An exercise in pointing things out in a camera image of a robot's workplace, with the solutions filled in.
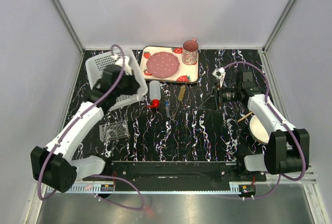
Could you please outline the white red-capped wash bottle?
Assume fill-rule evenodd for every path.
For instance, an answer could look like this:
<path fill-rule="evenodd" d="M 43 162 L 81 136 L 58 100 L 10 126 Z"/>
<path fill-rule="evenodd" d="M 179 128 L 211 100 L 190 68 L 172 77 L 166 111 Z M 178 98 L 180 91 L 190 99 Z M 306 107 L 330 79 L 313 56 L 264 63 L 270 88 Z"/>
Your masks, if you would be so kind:
<path fill-rule="evenodd" d="M 147 108 L 158 108 L 161 99 L 160 82 L 153 80 L 149 83 L 149 99 L 151 104 Z"/>

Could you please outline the brown test tube brush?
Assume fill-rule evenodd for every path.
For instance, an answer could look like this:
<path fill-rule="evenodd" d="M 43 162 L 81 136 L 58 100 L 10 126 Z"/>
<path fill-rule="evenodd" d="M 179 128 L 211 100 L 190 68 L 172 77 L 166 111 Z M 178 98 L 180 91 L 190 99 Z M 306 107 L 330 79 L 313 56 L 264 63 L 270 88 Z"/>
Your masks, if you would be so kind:
<path fill-rule="evenodd" d="M 183 102 L 183 98 L 184 98 L 185 92 L 186 92 L 186 86 L 185 86 L 185 85 L 182 85 L 182 86 L 180 87 L 180 91 L 179 91 L 178 98 L 177 98 L 177 100 L 178 100 L 178 105 L 177 105 L 177 107 L 176 107 L 175 112 L 174 112 L 173 115 L 172 115 L 172 118 L 175 118 L 176 113 L 177 113 L 177 111 L 178 111 L 178 109 L 179 109 L 179 106 L 180 106 L 180 104 Z"/>

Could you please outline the wooden test tube clamp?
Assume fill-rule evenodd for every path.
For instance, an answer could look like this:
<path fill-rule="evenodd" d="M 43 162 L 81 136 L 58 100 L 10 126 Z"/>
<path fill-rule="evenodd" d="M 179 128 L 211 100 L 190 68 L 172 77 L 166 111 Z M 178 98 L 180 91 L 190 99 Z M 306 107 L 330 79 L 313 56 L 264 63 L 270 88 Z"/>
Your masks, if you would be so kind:
<path fill-rule="evenodd" d="M 243 121 L 244 119 L 248 118 L 248 117 L 251 116 L 252 114 L 253 114 L 252 111 L 249 112 L 249 113 L 246 114 L 245 116 L 243 116 L 243 117 L 241 117 L 240 119 L 238 119 L 237 122 L 239 123 L 239 122 Z"/>

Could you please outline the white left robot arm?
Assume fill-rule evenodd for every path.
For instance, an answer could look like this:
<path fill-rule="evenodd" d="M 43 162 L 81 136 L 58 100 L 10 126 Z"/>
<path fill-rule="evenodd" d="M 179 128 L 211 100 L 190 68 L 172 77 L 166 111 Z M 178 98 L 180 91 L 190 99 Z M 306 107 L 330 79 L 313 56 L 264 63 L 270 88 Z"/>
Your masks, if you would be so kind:
<path fill-rule="evenodd" d="M 112 168 L 97 155 L 73 160 L 75 150 L 90 130 L 110 111 L 121 95 L 135 95 L 140 88 L 128 63 L 108 65 L 102 78 L 93 86 L 89 97 L 81 103 L 76 115 L 44 148 L 31 151 L 34 179 L 56 191 L 67 192 L 75 181 L 95 175 L 107 180 Z"/>

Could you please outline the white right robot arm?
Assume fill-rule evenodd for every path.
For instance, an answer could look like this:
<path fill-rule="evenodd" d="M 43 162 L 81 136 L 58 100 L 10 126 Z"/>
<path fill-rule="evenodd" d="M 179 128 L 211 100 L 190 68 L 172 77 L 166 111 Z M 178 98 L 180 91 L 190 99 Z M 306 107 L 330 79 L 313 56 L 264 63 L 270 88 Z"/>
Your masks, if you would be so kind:
<path fill-rule="evenodd" d="M 298 129 L 276 109 L 261 87 L 253 81 L 252 71 L 237 74 L 236 85 L 224 87 L 226 72 L 223 68 L 213 71 L 218 82 L 199 106 L 204 110 L 220 110 L 228 102 L 241 102 L 261 123 L 267 133 L 266 151 L 244 157 L 244 163 L 236 167 L 236 176 L 248 180 L 255 171 L 285 175 L 298 172 L 304 175 L 309 167 L 310 135 L 306 129 Z"/>

